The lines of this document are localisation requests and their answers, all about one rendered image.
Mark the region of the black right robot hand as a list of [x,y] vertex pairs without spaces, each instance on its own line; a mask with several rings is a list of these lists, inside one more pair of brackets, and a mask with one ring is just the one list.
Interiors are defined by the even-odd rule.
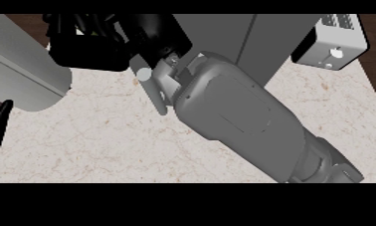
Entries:
[[140,55],[153,68],[191,42],[172,14],[44,14],[48,55],[62,67],[122,72]]

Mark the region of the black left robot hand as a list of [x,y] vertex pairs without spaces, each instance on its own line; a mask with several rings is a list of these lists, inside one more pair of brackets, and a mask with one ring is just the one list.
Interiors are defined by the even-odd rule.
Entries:
[[13,101],[5,100],[0,104],[0,145],[1,145],[1,142],[3,142],[5,127],[7,127],[8,114],[10,114],[11,109],[13,109]]

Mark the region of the large flat grey door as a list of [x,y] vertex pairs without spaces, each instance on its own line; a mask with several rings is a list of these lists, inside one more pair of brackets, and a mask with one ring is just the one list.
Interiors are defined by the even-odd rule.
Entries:
[[181,71],[199,52],[213,52],[264,87],[311,31],[320,14],[175,14],[191,41]]

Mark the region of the pale grey box appliance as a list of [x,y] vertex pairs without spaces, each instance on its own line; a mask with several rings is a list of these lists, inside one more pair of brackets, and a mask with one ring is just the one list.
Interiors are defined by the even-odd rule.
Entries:
[[294,64],[339,71],[368,51],[356,14],[325,14],[290,54]]

